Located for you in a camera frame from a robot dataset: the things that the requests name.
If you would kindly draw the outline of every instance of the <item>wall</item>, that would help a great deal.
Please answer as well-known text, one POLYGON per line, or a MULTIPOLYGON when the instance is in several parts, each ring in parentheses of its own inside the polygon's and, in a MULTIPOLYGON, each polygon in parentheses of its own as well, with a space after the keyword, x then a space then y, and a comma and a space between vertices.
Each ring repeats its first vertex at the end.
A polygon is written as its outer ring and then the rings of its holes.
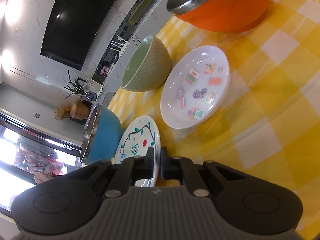
POLYGON ((13 219, 0 213, 0 236, 4 240, 10 240, 19 233, 13 219))
POLYGON ((0 85, 0 108, 22 122, 29 122, 28 125, 35 130, 81 146, 83 125, 71 120, 57 121, 54 117, 54 106, 27 97, 27 94, 19 93, 19 90, 5 83, 0 85), (39 119, 34 117, 36 113, 40 114, 39 119))
POLYGON ((40 55, 46 25, 55 0, 21 0, 21 14, 14 24, 3 20, 1 51, 12 54, 4 82, 53 105, 64 101, 68 91, 63 78, 92 77, 105 49, 136 0, 117 0, 104 20, 81 71, 40 55))
MULTIPOLYGON (((2 20, 4 17, 6 3, 7 3, 7 0, 0 0, 0 35, 1 35, 1 30, 2 30, 2 20)), ((0 53, 0 84, 2 83, 2 81, 3 81, 3 73, 2 73, 2 68, 1 68, 1 53, 0 53)))

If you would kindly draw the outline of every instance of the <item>white plate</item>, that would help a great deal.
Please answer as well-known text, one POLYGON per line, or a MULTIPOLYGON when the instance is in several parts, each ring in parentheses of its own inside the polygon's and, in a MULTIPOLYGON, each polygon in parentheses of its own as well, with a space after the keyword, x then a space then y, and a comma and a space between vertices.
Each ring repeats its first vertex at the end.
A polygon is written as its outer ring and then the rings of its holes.
POLYGON ((164 84, 160 102, 163 120, 176 129, 205 121, 220 106, 229 79, 228 59, 221 49, 202 46, 190 51, 164 84))
POLYGON ((155 121, 147 115, 140 116, 125 130, 113 158, 114 164, 119 164, 125 158, 135 155, 146 156, 148 147, 152 146, 155 150, 155 162, 153 167, 152 179, 141 179, 136 181, 137 187, 154 187, 160 162, 160 135, 155 121))

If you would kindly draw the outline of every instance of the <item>green bowl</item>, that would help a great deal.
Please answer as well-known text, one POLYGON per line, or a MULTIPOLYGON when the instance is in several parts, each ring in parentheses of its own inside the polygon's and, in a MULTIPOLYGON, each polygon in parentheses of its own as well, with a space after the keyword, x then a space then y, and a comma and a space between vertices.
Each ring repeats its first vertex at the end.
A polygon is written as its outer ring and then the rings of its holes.
POLYGON ((132 54, 124 70, 121 87, 145 92, 160 87, 171 71, 171 60, 164 44, 156 36, 147 36, 132 54))

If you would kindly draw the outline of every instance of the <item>marble wall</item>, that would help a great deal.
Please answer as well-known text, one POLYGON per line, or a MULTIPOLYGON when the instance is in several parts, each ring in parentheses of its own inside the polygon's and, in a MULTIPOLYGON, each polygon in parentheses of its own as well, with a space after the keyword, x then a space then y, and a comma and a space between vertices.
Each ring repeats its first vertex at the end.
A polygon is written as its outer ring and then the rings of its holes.
POLYGON ((72 79, 92 77, 114 33, 135 1, 115 2, 96 35, 82 70, 78 71, 40 55, 55 0, 20 0, 21 13, 17 20, 9 23, 4 18, 2 21, 1 55, 6 52, 5 60, 10 62, 10 67, 3 69, 4 82, 49 104, 62 103, 68 95, 63 88, 63 78, 68 77, 68 70, 72 79))
MULTIPOLYGON (((4 11, 5 11, 5 4, 7 3, 7 0, 0 0, 0 35, 1 35, 1 28, 2 28, 2 20, 4 17, 4 11)), ((3 70, 1 68, 1 54, 0 54, 0 84, 3 81, 3 70)))

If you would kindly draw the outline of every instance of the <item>television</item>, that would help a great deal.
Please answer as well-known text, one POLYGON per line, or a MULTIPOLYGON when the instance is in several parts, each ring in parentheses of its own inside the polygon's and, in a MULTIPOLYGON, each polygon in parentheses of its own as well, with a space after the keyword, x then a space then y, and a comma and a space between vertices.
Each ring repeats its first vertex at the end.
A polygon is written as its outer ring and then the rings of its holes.
POLYGON ((41 55, 81 70, 91 44, 116 0, 55 0, 41 55))

